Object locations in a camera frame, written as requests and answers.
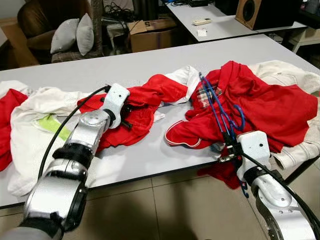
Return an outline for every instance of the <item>remote control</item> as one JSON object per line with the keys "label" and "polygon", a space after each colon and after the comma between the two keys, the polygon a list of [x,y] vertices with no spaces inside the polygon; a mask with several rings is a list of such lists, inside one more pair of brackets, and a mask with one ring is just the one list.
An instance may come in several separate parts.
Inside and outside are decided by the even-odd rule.
{"label": "remote control", "polygon": [[193,25],[199,26],[199,25],[203,25],[203,24],[209,24],[211,23],[211,19],[210,18],[204,18],[204,19],[196,19],[193,20]]}

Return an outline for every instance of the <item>white table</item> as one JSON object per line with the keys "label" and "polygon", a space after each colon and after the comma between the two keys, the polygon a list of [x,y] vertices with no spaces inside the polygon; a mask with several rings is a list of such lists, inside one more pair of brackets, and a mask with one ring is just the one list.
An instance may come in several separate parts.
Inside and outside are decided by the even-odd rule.
{"label": "white table", "polygon": [[[305,25],[299,22],[294,22],[293,26],[288,27],[250,30],[238,22],[234,15],[225,15],[213,4],[198,7],[190,7],[189,5],[172,6],[171,4],[167,4],[167,6],[198,42],[236,38],[279,30],[306,28]],[[205,18],[210,18],[212,22],[200,26],[193,25],[193,20]],[[197,30],[203,28],[207,30],[207,36],[198,36]]]}
{"label": "white table", "polygon": [[[139,86],[154,74],[170,73],[185,65],[191,65],[207,74],[211,70],[219,69],[229,60],[247,65],[281,60],[320,74],[319,69],[267,36],[254,35],[0,71],[0,81],[19,80],[34,89],[54,86],[64,91],[88,92],[112,83],[125,87]],[[209,148],[195,150],[182,146],[170,147],[164,142],[165,130],[172,123],[183,119],[189,108],[188,104],[160,108],[159,111],[165,113],[166,117],[156,122],[150,133],[140,142],[132,146],[105,149],[100,155],[102,159],[93,162],[90,167],[96,175],[92,187],[119,184],[215,161]],[[0,207],[25,200],[7,192],[13,170],[14,165],[11,164],[0,172]]]}

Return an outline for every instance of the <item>red cloth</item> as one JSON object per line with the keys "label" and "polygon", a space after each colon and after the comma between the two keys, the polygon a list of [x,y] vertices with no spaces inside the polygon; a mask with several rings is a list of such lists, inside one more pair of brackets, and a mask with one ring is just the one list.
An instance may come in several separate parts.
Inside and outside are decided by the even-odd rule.
{"label": "red cloth", "polygon": [[[143,86],[128,88],[130,96],[127,103],[133,106],[132,111],[125,118],[133,125],[132,129],[120,125],[115,129],[109,129],[102,135],[98,151],[110,146],[129,146],[143,139],[152,127],[154,114],[161,102],[171,103],[178,101],[187,94],[188,88],[173,81],[162,74],[152,76]],[[106,94],[96,95],[80,108],[82,113],[99,109],[103,103],[101,97]]]}
{"label": "red cloth", "polygon": [[212,166],[202,168],[198,170],[197,175],[210,175],[211,177],[223,181],[231,189],[237,189],[240,186],[236,168],[230,161],[224,163],[217,162]]}
{"label": "red cloth", "polygon": [[[307,121],[317,115],[318,101],[297,85],[268,85],[255,76],[246,66],[229,61],[219,70],[211,71],[206,78],[221,91],[219,100],[225,112],[238,125],[241,116],[233,105],[239,105],[245,116],[243,132],[260,130],[267,134],[269,148],[280,152],[284,145],[293,147],[303,142],[309,128]],[[193,110],[171,127],[165,137],[170,145],[187,143],[195,149],[202,149],[216,142],[223,142],[217,121],[210,106],[198,95],[201,83],[191,96]],[[213,104],[220,115],[218,104]]]}
{"label": "red cloth", "polygon": [[12,161],[10,152],[10,118],[15,107],[20,106],[28,97],[19,91],[9,89],[0,99],[0,171]]}

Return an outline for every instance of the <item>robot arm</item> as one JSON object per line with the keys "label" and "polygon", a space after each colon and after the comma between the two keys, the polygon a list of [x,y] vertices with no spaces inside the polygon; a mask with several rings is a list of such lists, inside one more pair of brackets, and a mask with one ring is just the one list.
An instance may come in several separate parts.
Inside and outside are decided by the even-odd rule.
{"label": "robot arm", "polygon": [[[239,135],[237,141],[243,153],[271,168],[267,135],[264,132],[248,132]],[[267,223],[271,240],[316,239],[301,206],[271,175],[245,157],[237,175],[251,186],[256,207]]]}
{"label": "robot arm", "polygon": [[[29,194],[23,222],[0,240],[60,240],[64,232],[80,224],[91,160],[102,134],[121,123],[120,112],[129,94],[128,90],[114,84],[101,109],[81,115],[68,140],[54,152],[54,161]],[[233,142],[225,139],[230,155],[222,157],[221,162],[244,153],[270,169],[270,151],[264,132],[244,133]],[[257,209],[268,225],[272,240],[316,239],[296,199],[271,175],[245,157],[237,175],[251,186]]]}
{"label": "robot arm", "polygon": [[101,109],[84,113],[47,171],[30,192],[19,227],[1,240],[59,240],[81,222],[86,205],[85,182],[102,134],[121,123],[130,92],[119,84],[109,89]]}

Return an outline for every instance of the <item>wicker chair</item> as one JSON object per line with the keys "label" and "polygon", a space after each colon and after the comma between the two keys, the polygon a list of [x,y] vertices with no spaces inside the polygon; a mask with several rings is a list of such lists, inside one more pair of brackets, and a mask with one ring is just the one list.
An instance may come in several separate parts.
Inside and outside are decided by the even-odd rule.
{"label": "wicker chair", "polygon": [[90,52],[82,56],[77,47],[67,52],[58,52],[52,55],[52,63],[67,62],[73,60],[83,60],[103,57],[102,46],[102,22],[101,17],[103,13],[102,0],[91,0],[91,13],[93,32],[94,32],[94,45]]}

